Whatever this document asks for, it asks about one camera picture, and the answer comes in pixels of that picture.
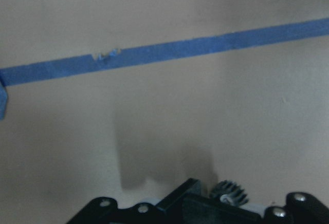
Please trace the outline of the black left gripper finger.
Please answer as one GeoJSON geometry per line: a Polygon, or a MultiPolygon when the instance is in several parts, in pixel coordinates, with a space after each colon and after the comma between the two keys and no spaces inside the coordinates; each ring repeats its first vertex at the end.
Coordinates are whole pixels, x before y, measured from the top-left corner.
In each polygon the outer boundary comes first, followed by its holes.
{"type": "Polygon", "coordinates": [[[156,205],[156,208],[159,210],[174,210],[176,208],[180,208],[182,200],[187,194],[200,195],[202,192],[201,188],[202,186],[200,180],[189,178],[164,199],[162,199],[156,205]]]}

